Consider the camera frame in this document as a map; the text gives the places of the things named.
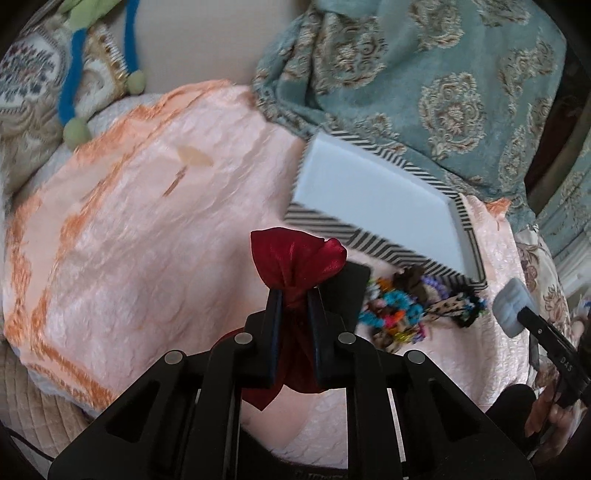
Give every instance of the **round silver bolt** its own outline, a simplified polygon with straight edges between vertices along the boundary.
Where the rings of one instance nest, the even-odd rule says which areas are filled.
[[[339,342],[344,343],[345,345],[351,345],[355,343],[357,337],[350,332],[343,332],[339,334]]]
[[[248,332],[237,333],[234,337],[234,341],[238,345],[247,345],[252,342],[252,335]]]
[[[412,363],[420,365],[425,361],[425,354],[419,350],[410,350],[408,353],[408,359]]]
[[[164,361],[169,365],[174,365],[179,363],[183,359],[183,354],[178,350],[171,350],[166,355],[164,355]]]

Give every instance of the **striped box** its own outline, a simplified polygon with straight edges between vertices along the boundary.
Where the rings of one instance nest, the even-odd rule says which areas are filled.
[[[320,133],[313,137],[308,143],[307,149],[302,156],[302,161],[300,162],[298,175],[296,176],[296,180],[294,182],[292,197],[294,197],[298,182],[301,179],[302,166],[304,165],[307,152],[309,151],[312,142],[314,142],[318,136],[322,135],[326,134]],[[476,274],[468,277],[454,270],[453,268],[438,263],[433,259],[406,249],[401,245],[392,243],[392,241],[384,238],[383,236],[376,235],[370,231],[346,223],[339,218],[327,215],[326,213],[317,209],[310,209],[309,207],[297,203],[293,199],[287,209],[287,213],[285,214],[285,221],[287,223],[297,228],[314,233],[318,236],[323,236],[325,238],[336,238],[343,245],[349,248],[357,249],[375,258],[379,258],[380,260],[391,263],[392,265],[399,267],[421,265],[425,269],[425,273],[427,275],[436,277],[440,281],[452,287],[470,286],[476,291],[486,288],[487,283],[485,270],[480,252],[478,250],[478,245],[476,243],[474,229],[472,228],[470,217],[467,214],[462,199],[455,190],[440,182],[430,174],[426,173],[424,170],[404,160],[401,154],[396,153],[393,150],[380,147],[369,140],[341,130],[334,130],[330,132],[330,135],[339,140],[346,141],[356,147],[362,148],[363,150],[376,155],[384,161],[405,170],[421,181],[428,183],[431,187],[434,187],[440,193],[451,199],[455,205],[455,209],[457,210],[457,216],[459,217],[462,229],[464,230],[464,233],[467,237],[469,248],[471,249],[470,255],[473,255],[474,259]]]

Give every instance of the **green ball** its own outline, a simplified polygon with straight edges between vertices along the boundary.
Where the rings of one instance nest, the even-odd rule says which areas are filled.
[[[92,134],[84,120],[74,117],[64,127],[63,137],[67,147],[74,151],[76,147],[90,141]]]
[[[132,72],[127,77],[127,89],[131,95],[139,95],[146,88],[146,75],[141,70]]]

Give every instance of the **black cable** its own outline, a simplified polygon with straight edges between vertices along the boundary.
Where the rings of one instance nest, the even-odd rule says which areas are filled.
[[[41,451],[39,448],[34,446],[31,442],[29,442],[20,433],[15,432],[14,430],[9,429],[8,427],[5,427],[5,429],[11,437],[16,438],[19,442],[22,442],[25,445],[27,445],[33,452],[35,452],[37,455],[42,456],[45,460],[49,460],[50,462],[55,460],[55,458],[53,458],[52,456],[49,456],[48,454],[46,454],[45,452]]]

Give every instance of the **teal fabric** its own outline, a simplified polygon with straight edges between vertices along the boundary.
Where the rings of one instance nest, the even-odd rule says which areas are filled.
[[[591,233],[591,132],[569,175],[538,217],[552,257],[582,233]]]
[[[523,178],[560,83],[566,42],[530,0],[313,0],[269,46],[253,90],[308,138],[340,127],[534,221]]]

